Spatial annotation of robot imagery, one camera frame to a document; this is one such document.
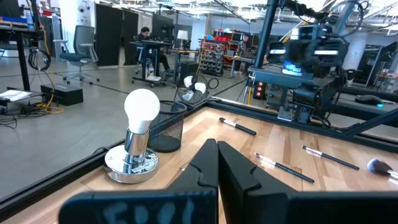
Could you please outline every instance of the white light bulb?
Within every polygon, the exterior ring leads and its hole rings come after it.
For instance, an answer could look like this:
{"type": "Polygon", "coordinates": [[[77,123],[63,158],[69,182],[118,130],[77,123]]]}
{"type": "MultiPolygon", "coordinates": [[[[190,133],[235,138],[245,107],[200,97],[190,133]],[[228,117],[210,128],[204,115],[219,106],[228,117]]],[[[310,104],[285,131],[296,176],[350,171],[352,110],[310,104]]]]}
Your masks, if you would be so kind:
{"type": "Polygon", "coordinates": [[[129,130],[135,134],[146,134],[150,122],[159,114],[160,102],[152,91],[138,89],[127,96],[124,110],[129,118],[129,130]]]}

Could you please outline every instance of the concrete floor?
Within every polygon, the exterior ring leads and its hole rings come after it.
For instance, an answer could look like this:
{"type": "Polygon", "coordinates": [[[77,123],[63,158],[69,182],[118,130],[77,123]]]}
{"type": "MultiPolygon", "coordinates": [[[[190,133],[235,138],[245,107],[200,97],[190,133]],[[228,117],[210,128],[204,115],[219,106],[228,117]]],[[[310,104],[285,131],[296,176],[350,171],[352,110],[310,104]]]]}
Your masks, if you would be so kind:
{"type": "MultiPolygon", "coordinates": [[[[62,75],[77,71],[78,68],[65,62],[53,62],[55,82],[63,82],[62,75]]],[[[0,198],[16,190],[26,187],[70,164],[83,159],[101,146],[108,146],[125,137],[127,116],[124,112],[124,100],[127,94],[138,88],[146,88],[157,94],[160,100],[173,100],[175,88],[172,86],[156,86],[150,88],[148,83],[135,81],[136,67],[94,69],[84,68],[87,74],[97,75],[101,81],[94,85],[76,80],[71,85],[83,89],[84,103],[73,106],[61,106],[65,112],[50,114],[35,119],[20,119],[15,130],[0,126],[0,198]]],[[[30,80],[34,71],[29,69],[30,80]]],[[[7,86],[22,88],[21,72],[17,58],[2,58],[0,60],[0,92],[7,86]]],[[[219,77],[218,88],[210,90],[210,94],[220,93],[218,97],[236,101],[244,83],[237,75],[233,79],[219,77]]],[[[31,89],[40,90],[41,81],[36,75],[31,89]]],[[[45,74],[40,74],[43,83],[50,83],[45,74]]],[[[243,94],[238,101],[242,102],[243,94]]],[[[265,102],[253,100],[253,104],[265,106],[265,102]]],[[[18,111],[27,101],[16,103],[10,110],[18,111]]],[[[331,116],[332,123],[346,126],[358,120],[331,116]]],[[[396,128],[381,126],[376,132],[388,136],[398,136],[396,128]]]]}

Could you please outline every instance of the desk lamp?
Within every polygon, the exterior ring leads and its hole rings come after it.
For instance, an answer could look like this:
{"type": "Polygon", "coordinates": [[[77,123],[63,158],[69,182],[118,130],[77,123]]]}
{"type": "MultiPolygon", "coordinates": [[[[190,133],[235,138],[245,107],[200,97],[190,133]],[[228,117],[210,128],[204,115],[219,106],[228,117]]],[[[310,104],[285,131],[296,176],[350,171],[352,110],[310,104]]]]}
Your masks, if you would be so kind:
{"type": "Polygon", "coordinates": [[[129,118],[126,144],[110,149],[105,155],[105,171],[115,181],[135,184],[155,175],[159,158],[147,149],[149,125],[159,114],[160,102],[150,90],[132,91],[124,102],[129,118]]]}
{"type": "Polygon", "coordinates": [[[177,35],[177,39],[180,40],[188,40],[188,31],[186,30],[179,30],[178,31],[178,35],[177,35]]]}

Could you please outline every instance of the storage rack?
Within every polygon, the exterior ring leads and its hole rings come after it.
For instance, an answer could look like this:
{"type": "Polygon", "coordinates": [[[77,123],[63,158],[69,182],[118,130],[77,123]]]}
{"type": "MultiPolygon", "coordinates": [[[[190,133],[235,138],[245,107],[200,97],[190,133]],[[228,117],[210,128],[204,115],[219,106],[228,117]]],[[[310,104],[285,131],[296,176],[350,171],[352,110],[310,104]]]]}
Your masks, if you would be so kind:
{"type": "Polygon", "coordinates": [[[200,39],[200,42],[200,71],[208,75],[222,76],[224,74],[224,54],[228,43],[203,39],[200,39]]]}

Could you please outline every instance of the black makeup brush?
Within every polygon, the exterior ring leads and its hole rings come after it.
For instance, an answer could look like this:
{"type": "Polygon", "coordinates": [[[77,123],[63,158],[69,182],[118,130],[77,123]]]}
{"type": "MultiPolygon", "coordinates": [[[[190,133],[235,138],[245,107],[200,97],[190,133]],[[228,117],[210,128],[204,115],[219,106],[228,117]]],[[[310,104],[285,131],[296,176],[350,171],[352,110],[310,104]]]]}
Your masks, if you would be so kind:
{"type": "Polygon", "coordinates": [[[398,177],[398,173],[394,172],[388,164],[378,159],[372,159],[368,163],[368,170],[372,173],[380,174],[380,175],[394,175],[398,177]]]}
{"type": "Polygon", "coordinates": [[[326,153],[320,152],[320,151],[315,150],[315,149],[311,149],[310,147],[307,147],[307,146],[304,146],[304,145],[303,145],[301,148],[302,148],[302,149],[305,149],[305,150],[308,150],[308,151],[311,151],[311,152],[314,152],[315,154],[318,154],[319,156],[326,157],[326,158],[328,158],[328,159],[331,159],[331,160],[333,160],[333,161],[336,161],[336,162],[338,162],[338,163],[340,163],[340,164],[346,165],[346,166],[348,166],[348,167],[350,167],[350,168],[359,170],[359,167],[354,166],[354,165],[352,165],[352,164],[349,164],[349,163],[346,162],[346,161],[342,161],[341,159],[337,159],[337,158],[335,158],[335,157],[333,157],[333,156],[330,156],[330,155],[328,155],[328,154],[326,154],[326,153]]]}
{"type": "Polygon", "coordinates": [[[225,119],[225,118],[219,118],[219,120],[220,120],[222,123],[229,124],[229,125],[231,125],[232,127],[238,128],[238,129],[240,129],[240,130],[242,130],[242,131],[244,131],[244,132],[246,132],[246,133],[249,133],[249,134],[252,134],[252,135],[256,135],[256,134],[257,134],[257,132],[255,132],[255,131],[253,131],[253,130],[247,128],[247,127],[241,126],[240,124],[235,124],[235,123],[232,122],[232,121],[228,121],[228,120],[225,119]]]}
{"type": "Polygon", "coordinates": [[[289,168],[287,166],[284,166],[284,165],[282,165],[282,164],[280,164],[278,162],[274,162],[271,159],[268,159],[267,157],[262,156],[262,155],[260,155],[260,154],[258,154],[256,152],[254,153],[254,155],[256,157],[260,158],[261,160],[263,160],[265,162],[268,162],[269,164],[271,164],[273,166],[276,166],[276,167],[278,167],[278,168],[280,168],[280,169],[282,169],[282,170],[284,170],[286,172],[290,172],[291,174],[293,174],[293,175],[295,175],[297,177],[300,177],[301,179],[304,179],[304,180],[306,180],[308,182],[314,183],[313,179],[311,179],[311,178],[309,178],[309,177],[307,177],[307,176],[305,176],[305,175],[303,175],[303,174],[301,174],[299,172],[296,172],[295,170],[292,170],[291,168],[289,168]]]}

